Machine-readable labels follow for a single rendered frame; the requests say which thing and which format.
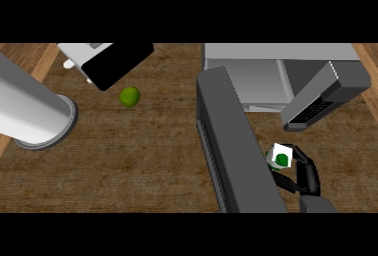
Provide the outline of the white black toaster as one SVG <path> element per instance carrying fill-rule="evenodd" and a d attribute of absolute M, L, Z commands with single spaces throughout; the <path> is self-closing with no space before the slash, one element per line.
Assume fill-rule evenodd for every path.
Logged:
<path fill-rule="evenodd" d="M 100 91 L 111 88 L 154 53 L 151 42 L 59 43 L 58 47 L 68 58 L 63 67 L 75 67 Z"/>

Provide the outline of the white green milk carton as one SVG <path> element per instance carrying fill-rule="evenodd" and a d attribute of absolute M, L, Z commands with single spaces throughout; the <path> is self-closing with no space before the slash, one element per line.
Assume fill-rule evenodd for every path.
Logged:
<path fill-rule="evenodd" d="M 292 148 L 275 143 L 266 152 L 266 162 L 273 171 L 289 168 L 292 163 Z"/>

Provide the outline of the grey microwave oven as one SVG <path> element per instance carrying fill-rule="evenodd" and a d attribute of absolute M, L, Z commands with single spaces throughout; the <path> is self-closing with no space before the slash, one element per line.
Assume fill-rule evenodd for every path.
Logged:
<path fill-rule="evenodd" d="M 247 112 L 278 112 L 306 130 L 369 87 L 348 43 L 205 43 L 202 68 L 226 69 Z"/>

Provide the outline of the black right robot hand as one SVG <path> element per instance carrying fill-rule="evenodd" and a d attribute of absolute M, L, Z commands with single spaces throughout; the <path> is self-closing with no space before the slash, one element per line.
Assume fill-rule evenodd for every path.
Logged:
<path fill-rule="evenodd" d="M 315 162 L 294 144 L 286 144 L 292 149 L 295 159 L 297 181 L 292 181 L 276 171 L 272 172 L 276 185 L 291 193 L 300 192 L 301 195 L 320 195 L 320 180 Z"/>

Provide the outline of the dark grey microwave door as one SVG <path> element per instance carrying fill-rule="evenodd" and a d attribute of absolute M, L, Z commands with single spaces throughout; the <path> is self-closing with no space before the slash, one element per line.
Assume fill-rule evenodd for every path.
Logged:
<path fill-rule="evenodd" d="M 220 213 L 285 213 L 286 207 L 224 67 L 196 80 L 196 126 Z"/>

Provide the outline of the green avocado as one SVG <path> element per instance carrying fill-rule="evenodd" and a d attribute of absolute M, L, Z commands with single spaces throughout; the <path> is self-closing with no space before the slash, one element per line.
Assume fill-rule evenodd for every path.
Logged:
<path fill-rule="evenodd" d="M 133 107 L 140 100 L 140 91 L 136 87 L 127 87 L 120 93 L 120 102 L 126 107 Z"/>

